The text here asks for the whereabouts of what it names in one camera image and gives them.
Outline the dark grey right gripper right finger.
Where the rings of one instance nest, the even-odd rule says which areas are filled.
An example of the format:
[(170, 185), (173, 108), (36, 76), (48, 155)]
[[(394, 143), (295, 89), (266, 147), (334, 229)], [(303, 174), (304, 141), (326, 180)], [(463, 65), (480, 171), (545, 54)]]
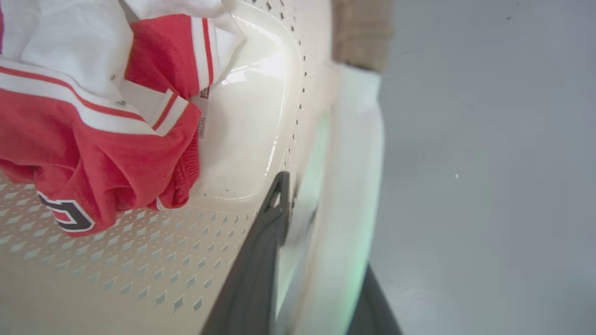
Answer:
[(382, 291), (372, 267), (368, 265), (347, 335), (401, 334), (402, 331), (386, 295)]

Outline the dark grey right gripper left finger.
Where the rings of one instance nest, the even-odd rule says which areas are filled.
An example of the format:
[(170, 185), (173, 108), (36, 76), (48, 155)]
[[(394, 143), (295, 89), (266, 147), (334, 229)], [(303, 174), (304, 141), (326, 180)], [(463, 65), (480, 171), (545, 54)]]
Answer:
[(205, 322), (203, 335), (270, 335), (278, 254), (290, 219), (290, 173), (279, 172)]

